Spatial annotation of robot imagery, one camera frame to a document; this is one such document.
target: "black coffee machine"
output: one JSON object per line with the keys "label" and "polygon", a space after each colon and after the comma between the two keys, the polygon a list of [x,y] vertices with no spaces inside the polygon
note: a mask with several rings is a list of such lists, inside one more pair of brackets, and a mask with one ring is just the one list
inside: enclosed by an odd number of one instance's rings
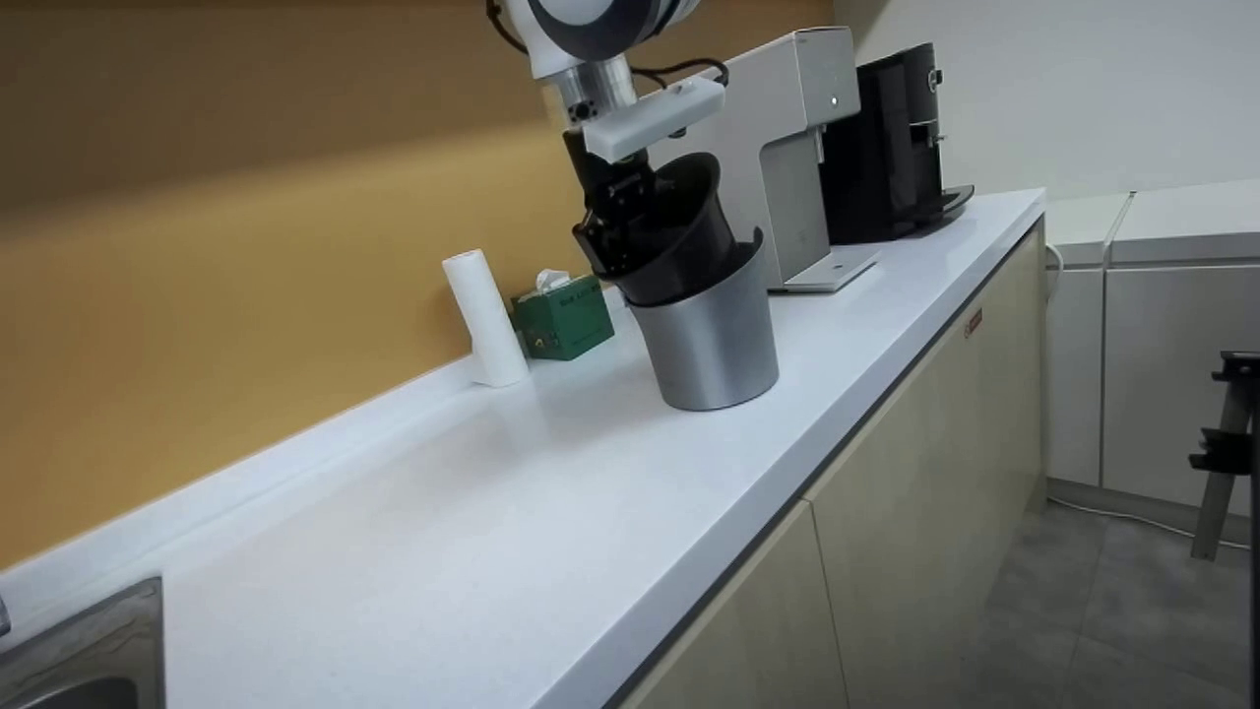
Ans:
{"label": "black coffee machine", "polygon": [[942,189],[933,44],[860,67],[864,115],[823,132],[823,199],[836,245],[950,223],[975,189]]}

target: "robotic arm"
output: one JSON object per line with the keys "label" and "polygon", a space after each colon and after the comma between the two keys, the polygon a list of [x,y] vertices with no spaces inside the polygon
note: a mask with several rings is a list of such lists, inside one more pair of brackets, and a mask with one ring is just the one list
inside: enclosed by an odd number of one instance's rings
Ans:
{"label": "robotic arm", "polygon": [[585,191],[575,235],[600,274],[635,272],[658,251],[639,219],[655,195],[647,151],[718,115],[726,81],[688,73],[639,94],[627,51],[685,18],[701,0],[507,0],[530,73],[568,111],[568,151]]}

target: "white coffee machine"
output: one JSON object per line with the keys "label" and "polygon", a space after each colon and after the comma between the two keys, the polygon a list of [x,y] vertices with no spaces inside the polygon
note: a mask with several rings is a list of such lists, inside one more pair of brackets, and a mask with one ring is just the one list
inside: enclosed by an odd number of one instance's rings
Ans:
{"label": "white coffee machine", "polygon": [[798,26],[730,59],[726,106],[648,153],[658,167],[676,153],[722,163],[722,207],[738,240],[768,240],[770,293],[840,293],[869,261],[830,251],[818,156],[823,126],[860,111],[849,33]]}

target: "wall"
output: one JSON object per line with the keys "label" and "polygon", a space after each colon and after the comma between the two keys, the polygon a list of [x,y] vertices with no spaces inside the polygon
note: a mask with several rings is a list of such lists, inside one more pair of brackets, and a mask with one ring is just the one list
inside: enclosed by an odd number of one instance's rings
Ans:
{"label": "wall", "polygon": [[[709,0],[647,59],[827,17]],[[441,257],[581,266],[476,0],[7,2],[0,106],[0,566],[457,358]]]}
{"label": "wall", "polygon": [[864,59],[933,39],[945,181],[1053,195],[1256,177],[1256,0],[836,0]]}

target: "coffee machine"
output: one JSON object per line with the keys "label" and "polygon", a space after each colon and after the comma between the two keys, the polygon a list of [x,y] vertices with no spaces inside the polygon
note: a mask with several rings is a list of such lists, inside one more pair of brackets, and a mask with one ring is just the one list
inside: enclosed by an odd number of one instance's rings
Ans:
{"label": "coffee machine", "polygon": [[933,44],[860,67],[864,115],[823,132],[823,199],[836,245],[950,223],[975,189],[942,189]]}
{"label": "coffee machine", "polygon": [[860,115],[853,39],[840,25],[798,26],[731,55],[726,106],[658,143],[655,163],[713,153],[738,240],[765,235],[768,293],[830,295],[869,266],[836,257],[818,186],[823,130]]}

